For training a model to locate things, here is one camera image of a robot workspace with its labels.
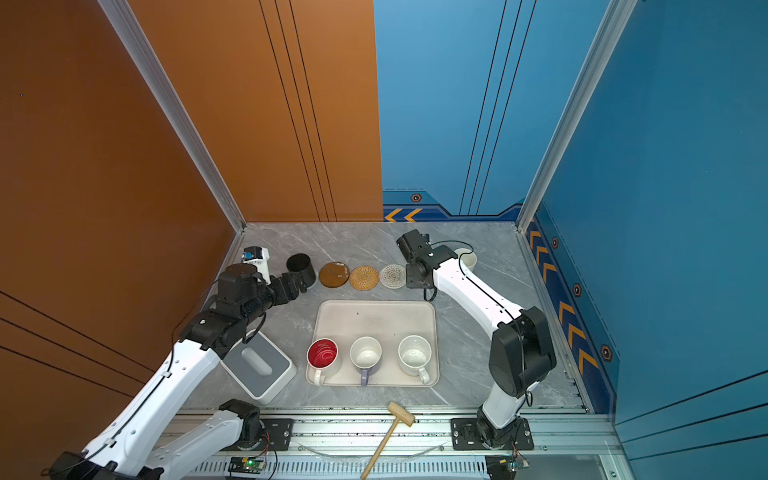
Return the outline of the red inside white mug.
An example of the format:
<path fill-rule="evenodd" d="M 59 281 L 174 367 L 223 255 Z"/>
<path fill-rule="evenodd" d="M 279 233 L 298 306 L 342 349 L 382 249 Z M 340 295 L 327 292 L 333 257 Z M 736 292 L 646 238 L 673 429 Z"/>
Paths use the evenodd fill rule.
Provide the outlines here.
<path fill-rule="evenodd" d="M 314 341 L 307 351 L 307 379 L 312 385 L 321 386 L 335 376 L 342 366 L 338 344 L 329 338 Z"/>

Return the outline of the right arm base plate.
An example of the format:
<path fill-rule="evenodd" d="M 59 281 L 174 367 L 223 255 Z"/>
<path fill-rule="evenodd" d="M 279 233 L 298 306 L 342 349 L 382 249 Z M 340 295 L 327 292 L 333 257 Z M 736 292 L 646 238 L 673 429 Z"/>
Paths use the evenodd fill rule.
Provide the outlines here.
<path fill-rule="evenodd" d="M 527 419 L 515 418 L 502 429 L 484 418 L 453 418 L 450 421 L 453 449 L 532 451 L 533 434 Z"/>

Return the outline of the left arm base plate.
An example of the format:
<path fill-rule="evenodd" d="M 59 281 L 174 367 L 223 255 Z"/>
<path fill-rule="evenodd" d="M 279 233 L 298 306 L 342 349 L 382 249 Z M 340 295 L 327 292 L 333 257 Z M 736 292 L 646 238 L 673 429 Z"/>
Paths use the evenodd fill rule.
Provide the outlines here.
<path fill-rule="evenodd" d="M 258 422 L 245 422 L 238 440 L 226 450 L 262 452 L 264 450 L 287 451 L 292 437 L 294 420 L 267 418 Z"/>

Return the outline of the glossy brown round coaster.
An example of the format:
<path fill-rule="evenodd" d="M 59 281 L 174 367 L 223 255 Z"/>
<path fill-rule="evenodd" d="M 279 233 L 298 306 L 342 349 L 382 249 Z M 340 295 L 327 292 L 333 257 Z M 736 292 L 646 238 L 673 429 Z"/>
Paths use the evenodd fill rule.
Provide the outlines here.
<path fill-rule="evenodd" d="M 339 288 L 345 285 L 350 276 L 349 267 L 343 262 L 329 262 L 318 273 L 318 280 L 327 288 Z"/>

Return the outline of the large white mug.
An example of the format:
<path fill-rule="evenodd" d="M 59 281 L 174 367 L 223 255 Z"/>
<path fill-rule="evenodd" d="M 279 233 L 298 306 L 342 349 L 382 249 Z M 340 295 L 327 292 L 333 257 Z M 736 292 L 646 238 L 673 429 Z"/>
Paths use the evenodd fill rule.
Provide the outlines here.
<path fill-rule="evenodd" d="M 418 377 L 423 385 L 431 382 L 432 377 L 427 367 L 432 360 L 432 347 L 424 337 L 405 337 L 400 342 L 397 353 L 400 368 L 406 375 Z"/>

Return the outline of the white woven round coaster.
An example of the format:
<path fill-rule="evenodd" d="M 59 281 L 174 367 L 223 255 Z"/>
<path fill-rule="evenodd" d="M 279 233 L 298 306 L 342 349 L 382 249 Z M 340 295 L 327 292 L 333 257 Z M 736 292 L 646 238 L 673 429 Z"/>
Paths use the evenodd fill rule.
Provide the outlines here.
<path fill-rule="evenodd" d="M 387 265 L 379 271 L 379 281 L 392 290 L 403 288 L 406 285 L 406 269 L 403 265 Z"/>

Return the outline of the tan woven rattan coaster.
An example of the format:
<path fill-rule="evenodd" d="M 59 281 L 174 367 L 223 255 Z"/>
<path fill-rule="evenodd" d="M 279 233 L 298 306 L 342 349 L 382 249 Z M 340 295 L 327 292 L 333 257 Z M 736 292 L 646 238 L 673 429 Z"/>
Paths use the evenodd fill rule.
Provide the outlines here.
<path fill-rule="evenodd" d="M 351 271 L 349 283 L 355 290 L 369 291 L 379 283 L 379 272 L 369 265 L 359 266 Z"/>

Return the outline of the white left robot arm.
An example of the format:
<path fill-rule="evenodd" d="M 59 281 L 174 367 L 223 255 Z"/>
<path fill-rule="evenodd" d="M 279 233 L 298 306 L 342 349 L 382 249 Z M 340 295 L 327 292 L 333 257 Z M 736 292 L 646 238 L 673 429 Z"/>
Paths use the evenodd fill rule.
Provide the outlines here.
<path fill-rule="evenodd" d="M 260 407 L 295 377 L 294 362 L 253 321 L 287 304 L 315 282 L 289 271 L 276 277 L 267 263 L 228 266 L 217 292 L 183 328 L 171 353 L 117 418 L 80 453 L 64 452 L 45 471 L 51 479 L 181 479 L 214 453 L 259 442 Z M 249 401 L 232 399 L 190 433 L 156 443 L 179 409 L 218 366 L 241 385 Z"/>

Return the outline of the black mug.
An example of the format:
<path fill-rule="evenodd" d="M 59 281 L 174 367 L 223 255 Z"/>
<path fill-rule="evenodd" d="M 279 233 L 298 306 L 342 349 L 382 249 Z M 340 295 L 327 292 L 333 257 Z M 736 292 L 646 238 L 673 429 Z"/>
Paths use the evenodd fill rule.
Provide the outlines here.
<path fill-rule="evenodd" d="M 317 281 L 312 260 L 306 253 L 291 255 L 286 261 L 286 268 L 291 274 L 297 275 L 306 288 L 311 288 Z"/>

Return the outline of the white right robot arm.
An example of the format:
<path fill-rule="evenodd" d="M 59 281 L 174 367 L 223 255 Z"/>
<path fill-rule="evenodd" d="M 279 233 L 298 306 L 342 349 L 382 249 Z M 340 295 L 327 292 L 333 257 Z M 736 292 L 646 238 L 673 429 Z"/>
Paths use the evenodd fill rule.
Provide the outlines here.
<path fill-rule="evenodd" d="M 442 292 L 457 302 L 490 338 L 488 370 L 493 386 L 478 408 L 475 430 L 488 450 L 531 451 L 532 431 L 521 410 L 557 366 L 546 315 L 508 300 L 477 277 L 444 242 L 411 230 L 396 240 L 406 286 Z"/>

